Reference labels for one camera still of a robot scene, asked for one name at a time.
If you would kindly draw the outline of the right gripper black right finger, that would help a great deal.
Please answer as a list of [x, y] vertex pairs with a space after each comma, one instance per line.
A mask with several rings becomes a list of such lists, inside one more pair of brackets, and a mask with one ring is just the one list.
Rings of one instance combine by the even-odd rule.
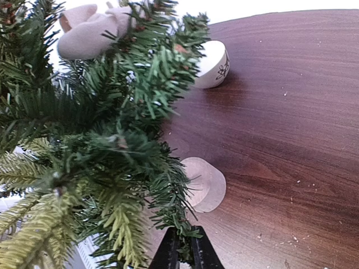
[[191, 248], [194, 257], [194, 268], [224, 269], [210, 239], [202, 226], [193, 226], [199, 237], [191, 238]]

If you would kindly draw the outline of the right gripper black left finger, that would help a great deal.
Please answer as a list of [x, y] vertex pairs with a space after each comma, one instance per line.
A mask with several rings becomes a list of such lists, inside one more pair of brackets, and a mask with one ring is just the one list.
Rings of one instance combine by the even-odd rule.
[[179, 240], [177, 229], [168, 228], [149, 265], [149, 269], [178, 269], [180, 267], [178, 259]]

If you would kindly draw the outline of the small green christmas tree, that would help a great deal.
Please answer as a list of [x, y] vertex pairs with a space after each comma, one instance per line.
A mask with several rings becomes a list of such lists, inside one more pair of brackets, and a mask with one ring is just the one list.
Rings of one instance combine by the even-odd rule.
[[162, 124], [199, 73], [209, 19], [126, 5], [145, 17], [100, 56], [66, 60], [61, 2], [1, 2], [1, 196], [21, 197], [1, 213], [2, 268], [65, 268], [88, 237], [97, 268], [148, 268], [149, 224], [176, 228], [194, 268], [190, 180]]

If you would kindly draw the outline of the beige bow ornament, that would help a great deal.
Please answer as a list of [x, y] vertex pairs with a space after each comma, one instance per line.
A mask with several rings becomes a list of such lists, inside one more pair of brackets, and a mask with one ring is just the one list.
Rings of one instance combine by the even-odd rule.
[[121, 7], [107, 2], [107, 7], [104, 13], [99, 13], [96, 4], [86, 4], [61, 13], [59, 24], [63, 35], [57, 45], [61, 58], [94, 59], [108, 51], [115, 41], [123, 38], [130, 26], [136, 26], [134, 12], [141, 18], [145, 17], [145, 11], [140, 6]]

